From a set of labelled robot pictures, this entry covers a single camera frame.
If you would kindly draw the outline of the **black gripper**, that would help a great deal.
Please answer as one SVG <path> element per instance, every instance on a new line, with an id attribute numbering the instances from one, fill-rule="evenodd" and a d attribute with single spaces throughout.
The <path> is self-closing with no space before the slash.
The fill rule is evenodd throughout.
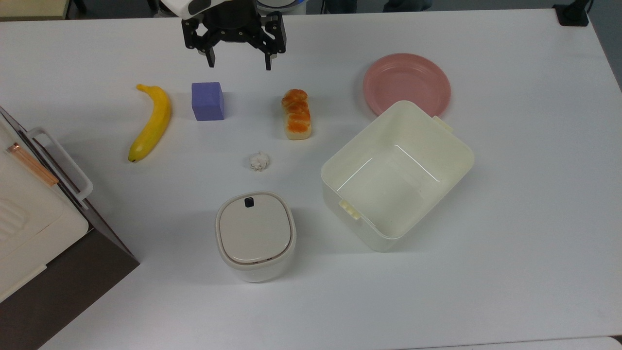
<path id="1" fill-rule="evenodd" d="M 266 69 L 272 69 L 272 60 L 285 53 L 287 46 L 283 15 L 271 12 L 266 16 L 258 13 L 255 0 L 228 0 L 202 13 L 202 23 L 196 18 L 182 20 L 185 47 L 204 54 L 209 67 L 215 66 L 213 47 L 218 42 L 245 42 L 264 53 Z M 206 28 L 197 33 L 200 24 Z"/>

